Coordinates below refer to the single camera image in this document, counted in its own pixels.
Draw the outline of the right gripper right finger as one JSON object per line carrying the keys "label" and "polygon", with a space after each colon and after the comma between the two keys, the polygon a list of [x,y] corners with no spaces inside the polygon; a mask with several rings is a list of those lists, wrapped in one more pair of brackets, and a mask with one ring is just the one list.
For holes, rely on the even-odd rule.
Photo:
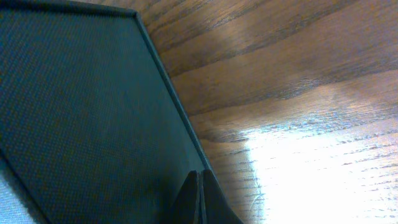
{"label": "right gripper right finger", "polygon": [[204,223],[243,224],[228,205],[224,194],[211,170],[201,172],[201,209]]}

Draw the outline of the dark green box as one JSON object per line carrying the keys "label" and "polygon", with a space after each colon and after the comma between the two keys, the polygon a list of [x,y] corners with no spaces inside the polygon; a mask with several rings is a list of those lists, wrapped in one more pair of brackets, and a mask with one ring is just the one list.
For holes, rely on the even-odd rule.
{"label": "dark green box", "polygon": [[136,11],[1,2],[2,223],[158,223],[209,166]]}

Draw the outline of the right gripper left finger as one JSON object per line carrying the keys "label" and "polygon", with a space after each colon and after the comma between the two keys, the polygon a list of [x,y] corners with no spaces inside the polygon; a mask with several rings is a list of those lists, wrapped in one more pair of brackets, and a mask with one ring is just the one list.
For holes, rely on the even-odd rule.
{"label": "right gripper left finger", "polygon": [[199,223],[199,174],[188,173],[177,198],[161,221],[162,224]]}

